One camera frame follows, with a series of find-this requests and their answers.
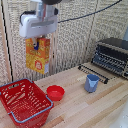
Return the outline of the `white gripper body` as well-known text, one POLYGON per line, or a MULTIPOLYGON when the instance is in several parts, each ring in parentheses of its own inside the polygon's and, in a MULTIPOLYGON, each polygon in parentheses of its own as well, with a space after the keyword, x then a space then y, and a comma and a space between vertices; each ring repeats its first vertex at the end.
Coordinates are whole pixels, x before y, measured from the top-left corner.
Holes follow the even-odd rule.
POLYGON ((57 29, 59 10, 52 5, 39 5, 36 10, 20 15, 19 35, 24 38, 39 37, 57 29))

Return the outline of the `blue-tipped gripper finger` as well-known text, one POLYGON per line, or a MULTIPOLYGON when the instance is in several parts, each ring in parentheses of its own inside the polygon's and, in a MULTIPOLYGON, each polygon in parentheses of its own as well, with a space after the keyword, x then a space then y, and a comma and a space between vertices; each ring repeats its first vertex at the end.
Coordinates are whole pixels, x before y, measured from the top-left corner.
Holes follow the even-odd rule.
POLYGON ((39 49, 38 38, 34 37, 32 40, 33 40, 34 49, 39 49))
POLYGON ((26 47, 29 45, 29 43, 30 43, 30 38, 25 39, 25 44, 26 44, 26 47))

